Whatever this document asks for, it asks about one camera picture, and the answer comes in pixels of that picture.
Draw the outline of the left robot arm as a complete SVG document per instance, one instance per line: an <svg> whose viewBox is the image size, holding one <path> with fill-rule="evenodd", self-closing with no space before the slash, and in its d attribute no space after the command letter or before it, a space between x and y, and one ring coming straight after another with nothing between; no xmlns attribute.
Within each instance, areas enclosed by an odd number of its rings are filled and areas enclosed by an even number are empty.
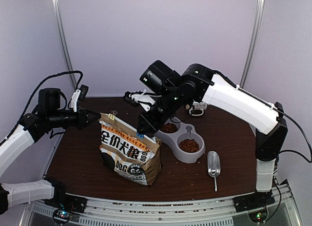
<svg viewBox="0 0 312 226"><path fill-rule="evenodd" d="M79 107L88 92L82 85L75 90L71 99L60 108L60 99L65 95L59 88L45 88L39 91L38 104L31 113L25 114L18 121L13 133L7 135L0 143L0 172L3 174L13 161L32 144L38 142L45 134L55 135L54 128L79 130L100 119L100 113ZM70 204L65 184L54 179L44 178L36 182L0 185L0 212L4 213L16 205L49 200L59 208Z"/></svg>

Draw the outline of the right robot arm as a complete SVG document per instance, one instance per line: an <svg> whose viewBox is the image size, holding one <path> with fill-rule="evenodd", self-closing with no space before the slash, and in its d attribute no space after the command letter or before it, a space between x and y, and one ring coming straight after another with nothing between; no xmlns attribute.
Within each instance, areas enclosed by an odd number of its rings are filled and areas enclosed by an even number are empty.
<svg viewBox="0 0 312 226"><path fill-rule="evenodd" d="M275 162L288 133L282 104L263 101L221 72L198 63L191 64L180 75L157 60L140 81L152 92L130 94L144 108L138 118L139 134L156 133L178 109L193 102L220 108L255 127L256 192L250 196L250 203L260 207L268 200Z"/></svg>

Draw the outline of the dog food bag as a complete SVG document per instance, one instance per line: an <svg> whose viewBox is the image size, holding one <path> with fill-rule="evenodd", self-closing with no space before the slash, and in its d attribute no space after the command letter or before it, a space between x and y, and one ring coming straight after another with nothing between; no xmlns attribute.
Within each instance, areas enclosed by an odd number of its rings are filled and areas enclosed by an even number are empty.
<svg viewBox="0 0 312 226"><path fill-rule="evenodd" d="M140 185L152 186L162 170L161 140L136 136L134 127L118 117L114 121L102 113L101 145L103 165L119 176Z"/></svg>

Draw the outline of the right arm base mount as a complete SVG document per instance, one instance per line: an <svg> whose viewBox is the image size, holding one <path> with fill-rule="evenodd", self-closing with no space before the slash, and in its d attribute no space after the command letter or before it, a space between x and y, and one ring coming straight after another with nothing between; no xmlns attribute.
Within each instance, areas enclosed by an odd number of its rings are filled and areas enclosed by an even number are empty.
<svg viewBox="0 0 312 226"><path fill-rule="evenodd" d="M275 199L271 192L255 192L233 198L237 213L247 212L253 223L264 223L268 218L268 205L274 204Z"/></svg>

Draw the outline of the gold binder clip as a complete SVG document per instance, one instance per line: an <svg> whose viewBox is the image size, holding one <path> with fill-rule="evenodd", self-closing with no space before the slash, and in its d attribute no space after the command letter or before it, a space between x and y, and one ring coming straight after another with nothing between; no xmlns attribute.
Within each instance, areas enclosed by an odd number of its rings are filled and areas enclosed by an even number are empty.
<svg viewBox="0 0 312 226"><path fill-rule="evenodd" d="M112 121L115 120L116 118L116 115L117 115L117 111L116 110L111 110L110 113L108 114L108 118Z"/></svg>

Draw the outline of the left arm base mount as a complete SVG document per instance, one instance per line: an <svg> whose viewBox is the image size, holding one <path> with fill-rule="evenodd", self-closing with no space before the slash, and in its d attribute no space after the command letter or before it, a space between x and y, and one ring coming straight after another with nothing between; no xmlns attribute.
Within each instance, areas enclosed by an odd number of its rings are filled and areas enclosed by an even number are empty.
<svg viewBox="0 0 312 226"><path fill-rule="evenodd" d="M52 219L59 225L64 225L71 221L74 216L84 213L87 199L83 197L66 195L65 202L58 202L56 199L44 200L46 205L56 208L52 213Z"/></svg>

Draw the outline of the blue binder clip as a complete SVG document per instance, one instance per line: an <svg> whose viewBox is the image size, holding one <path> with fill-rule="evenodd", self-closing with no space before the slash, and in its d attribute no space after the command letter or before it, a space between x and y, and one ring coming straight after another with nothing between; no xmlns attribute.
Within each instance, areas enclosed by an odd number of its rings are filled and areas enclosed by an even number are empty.
<svg viewBox="0 0 312 226"><path fill-rule="evenodd" d="M139 134L139 133L137 133L136 136L137 136L138 138L140 138L140 139L144 139L144 134Z"/></svg>

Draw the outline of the metal scoop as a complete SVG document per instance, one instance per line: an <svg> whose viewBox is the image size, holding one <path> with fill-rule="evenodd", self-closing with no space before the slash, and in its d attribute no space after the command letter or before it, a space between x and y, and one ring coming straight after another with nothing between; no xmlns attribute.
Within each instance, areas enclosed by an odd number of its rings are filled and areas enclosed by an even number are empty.
<svg viewBox="0 0 312 226"><path fill-rule="evenodd" d="M209 151L207 154L208 161L208 174L214 179L214 191L217 192L217 180L216 178L220 175L221 165L220 158L217 152Z"/></svg>

